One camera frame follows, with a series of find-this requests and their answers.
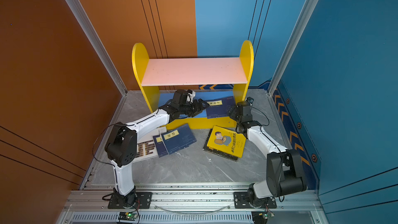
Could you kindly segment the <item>navy book front yellow label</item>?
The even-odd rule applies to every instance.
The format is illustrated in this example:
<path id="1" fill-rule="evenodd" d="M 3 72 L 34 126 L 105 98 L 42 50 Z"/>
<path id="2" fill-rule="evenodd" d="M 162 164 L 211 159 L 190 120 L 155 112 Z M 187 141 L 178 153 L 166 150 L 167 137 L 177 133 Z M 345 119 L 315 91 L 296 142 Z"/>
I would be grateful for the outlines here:
<path id="1" fill-rule="evenodd" d="M 208 119 L 229 117 L 230 111 L 236 106 L 234 96 L 227 96 L 206 102 L 209 104 L 209 107 L 206 109 L 206 117 Z"/>

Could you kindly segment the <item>navy book yellow label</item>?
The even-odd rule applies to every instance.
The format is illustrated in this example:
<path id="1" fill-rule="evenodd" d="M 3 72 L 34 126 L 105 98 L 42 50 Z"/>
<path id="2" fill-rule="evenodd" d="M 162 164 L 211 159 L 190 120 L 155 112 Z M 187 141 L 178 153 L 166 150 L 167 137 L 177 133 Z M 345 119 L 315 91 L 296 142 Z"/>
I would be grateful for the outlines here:
<path id="1" fill-rule="evenodd" d="M 197 141 L 188 124 L 184 124 L 175 130 L 161 134 L 161 137 L 169 155 L 187 148 Z"/>
<path id="2" fill-rule="evenodd" d="M 229 117 L 230 111 L 236 106 L 234 96 L 227 96 L 206 102 L 209 104 L 209 107 L 206 109 L 206 117 L 208 119 Z"/>
<path id="3" fill-rule="evenodd" d="M 167 147 L 163 141 L 163 136 L 161 134 L 153 136 L 153 141 L 159 157 L 164 157 L 169 155 Z"/>

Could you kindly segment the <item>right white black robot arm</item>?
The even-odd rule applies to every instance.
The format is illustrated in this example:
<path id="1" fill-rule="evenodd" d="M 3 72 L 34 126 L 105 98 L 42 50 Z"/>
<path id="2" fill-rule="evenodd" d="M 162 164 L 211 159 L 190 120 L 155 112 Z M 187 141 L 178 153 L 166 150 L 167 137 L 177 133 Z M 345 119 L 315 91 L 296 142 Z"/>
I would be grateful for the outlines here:
<path id="1" fill-rule="evenodd" d="M 271 198 L 283 200 L 286 195 L 306 191 L 307 180 L 300 153 L 278 143 L 265 131 L 263 124 L 253 119 L 253 101 L 248 97 L 238 102 L 229 116 L 237 123 L 236 131 L 254 143 L 266 158 L 266 179 L 248 188 L 249 203 L 257 208 Z"/>

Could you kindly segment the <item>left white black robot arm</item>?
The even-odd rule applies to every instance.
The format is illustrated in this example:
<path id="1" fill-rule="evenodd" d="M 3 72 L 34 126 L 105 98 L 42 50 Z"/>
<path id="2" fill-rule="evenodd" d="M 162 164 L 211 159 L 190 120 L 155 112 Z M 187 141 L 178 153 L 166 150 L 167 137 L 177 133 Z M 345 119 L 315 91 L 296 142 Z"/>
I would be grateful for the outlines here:
<path id="1" fill-rule="evenodd" d="M 209 107 L 206 101 L 195 99 L 194 91 L 177 90 L 173 98 L 154 113 L 134 122 L 112 125 L 105 151 L 109 165 L 114 167 L 114 196 L 125 208 L 132 207 L 136 202 L 131 163 L 137 154 L 137 142 L 156 128 L 179 119 L 180 115 L 195 117 Z"/>

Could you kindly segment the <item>yellow cartoon cover book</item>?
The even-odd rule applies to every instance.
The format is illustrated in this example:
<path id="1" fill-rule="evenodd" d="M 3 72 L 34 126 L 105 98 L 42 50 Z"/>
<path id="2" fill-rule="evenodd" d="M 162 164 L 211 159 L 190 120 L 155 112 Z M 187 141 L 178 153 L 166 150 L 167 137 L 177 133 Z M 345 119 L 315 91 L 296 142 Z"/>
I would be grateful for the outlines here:
<path id="1" fill-rule="evenodd" d="M 214 126 L 207 141 L 207 147 L 241 158 L 244 153 L 246 137 L 235 131 Z"/>

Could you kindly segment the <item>dark book under yellow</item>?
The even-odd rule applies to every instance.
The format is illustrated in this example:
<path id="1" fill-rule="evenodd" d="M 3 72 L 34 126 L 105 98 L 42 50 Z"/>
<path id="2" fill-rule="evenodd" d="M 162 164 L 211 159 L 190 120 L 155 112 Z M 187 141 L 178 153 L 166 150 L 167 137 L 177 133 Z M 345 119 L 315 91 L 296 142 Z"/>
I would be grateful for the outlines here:
<path id="1" fill-rule="evenodd" d="M 211 137 L 211 133 L 212 133 L 212 129 L 210 129 L 210 131 L 209 131 L 209 134 L 208 134 L 207 139 L 205 141 L 205 144 L 203 146 L 203 150 L 206 151 L 206 152 L 212 153 L 214 155 L 218 155 L 220 157 L 223 157 L 223 158 L 229 159 L 231 161 L 237 162 L 238 161 L 238 157 L 230 155 L 230 154 L 222 152 L 222 151 L 219 151 L 219 150 L 215 150 L 215 149 L 209 148 L 207 146 L 207 144 L 209 142 L 209 139 Z"/>

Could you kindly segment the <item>navy book bottom yellow label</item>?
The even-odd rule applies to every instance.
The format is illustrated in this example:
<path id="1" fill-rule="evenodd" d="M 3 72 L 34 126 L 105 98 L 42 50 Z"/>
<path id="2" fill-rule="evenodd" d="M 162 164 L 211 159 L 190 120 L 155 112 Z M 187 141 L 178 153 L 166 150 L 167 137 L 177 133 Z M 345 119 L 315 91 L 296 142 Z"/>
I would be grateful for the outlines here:
<path id="1" fill-rule="evenodd" d="M 164 157 L 169 155 L 167 147 L 163 141 L 163 136 L 161 134 L 153 136 L 153 141 L 159 157 Z"/>

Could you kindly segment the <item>white brown patterned booklet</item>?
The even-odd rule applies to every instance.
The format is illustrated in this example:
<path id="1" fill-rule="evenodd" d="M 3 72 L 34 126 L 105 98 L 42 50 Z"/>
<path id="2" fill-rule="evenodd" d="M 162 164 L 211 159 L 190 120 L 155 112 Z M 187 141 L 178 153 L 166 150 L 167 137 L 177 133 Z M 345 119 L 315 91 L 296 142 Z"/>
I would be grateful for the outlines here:
<path id="1" fill-rule="evenodd" d="M 159 136 L 167 131 L 166 127 L 156 128 L 155 130 L 146 134 L 143 138 L 139 139 L 137 142 L 137 154 L 133 159 L 133 163 L 148 160 L 151 158 L 158 157 L 158 152 L 156 148 L 156 141 L 154 141 L 154 136 Z"/>

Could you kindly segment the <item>right small circuit board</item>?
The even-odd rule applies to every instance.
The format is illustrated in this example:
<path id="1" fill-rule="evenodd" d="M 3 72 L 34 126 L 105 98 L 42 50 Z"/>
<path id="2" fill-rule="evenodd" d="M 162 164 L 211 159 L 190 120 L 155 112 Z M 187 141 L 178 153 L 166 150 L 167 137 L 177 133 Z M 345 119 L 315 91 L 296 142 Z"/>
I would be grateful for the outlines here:
<path id="1" fill-rule="evenodd" d="M 267 224 L 275 217 L 273 212 L 252 212 L 251 215 L 254 224 Z"/>

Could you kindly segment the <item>left green circuit board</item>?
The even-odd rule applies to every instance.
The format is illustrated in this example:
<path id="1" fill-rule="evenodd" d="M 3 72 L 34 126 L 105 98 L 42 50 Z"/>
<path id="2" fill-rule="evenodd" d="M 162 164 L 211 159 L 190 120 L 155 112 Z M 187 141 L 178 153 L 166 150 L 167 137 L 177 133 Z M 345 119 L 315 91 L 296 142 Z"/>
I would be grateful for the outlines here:
<path id="1" fill-rule="evenodd" d="M 119 223 L 139 223 L 140 215 L 136 212 L 120 212 L 118 216 Z"/>

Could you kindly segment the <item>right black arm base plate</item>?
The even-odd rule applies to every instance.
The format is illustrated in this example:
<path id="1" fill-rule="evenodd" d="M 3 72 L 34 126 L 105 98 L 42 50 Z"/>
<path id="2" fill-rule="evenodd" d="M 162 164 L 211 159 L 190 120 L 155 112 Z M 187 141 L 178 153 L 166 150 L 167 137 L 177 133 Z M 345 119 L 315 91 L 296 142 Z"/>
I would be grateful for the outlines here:
<path id="1" fill-rule="evenodd" d="M 233 203 L 236 209 L 244 209 L 244 208 L 276 209 L 277 208 L 276 200 L 273 197 L 260 200 L 259 203 L 250 203 L 249 200 L 250 199 L 248 192 L 243 192 L 243 191 L 233 192 Z"/>

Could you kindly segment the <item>aluminium rail frame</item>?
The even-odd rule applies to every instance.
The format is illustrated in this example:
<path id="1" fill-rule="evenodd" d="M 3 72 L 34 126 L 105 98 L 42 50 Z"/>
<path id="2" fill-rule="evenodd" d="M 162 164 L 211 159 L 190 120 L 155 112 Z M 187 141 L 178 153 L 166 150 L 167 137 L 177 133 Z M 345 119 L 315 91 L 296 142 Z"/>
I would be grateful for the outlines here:
<path id="1" fill-rule="evenodd" d="M 90 186 L 72 191 L 57 220 L 59 224 L 119 223 L 120 212 L 136 212 L 138 224 L 253 224 L 252 212 L 273 212 L 268 224 L 326 224 L 328 219 L 313 190 L 277 199 L 276 209 L 236 209 L 233 192 L 248 183 L 138 184 L 136 192 L 152 192 L 149 209 L 108 209 L 112 188 Z"/>

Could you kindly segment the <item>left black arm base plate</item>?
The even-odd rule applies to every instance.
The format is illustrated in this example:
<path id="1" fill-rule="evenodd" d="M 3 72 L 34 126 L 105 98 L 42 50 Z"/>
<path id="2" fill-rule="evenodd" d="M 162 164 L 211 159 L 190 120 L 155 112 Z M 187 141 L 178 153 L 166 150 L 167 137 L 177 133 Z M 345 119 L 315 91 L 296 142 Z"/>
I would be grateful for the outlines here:
<path id="1" fill-rule="evenodd" d="M 117 191 L 110 195 L 108 209 L 149 209 L 152 192 L 131 192 L 122 196 Z"/>

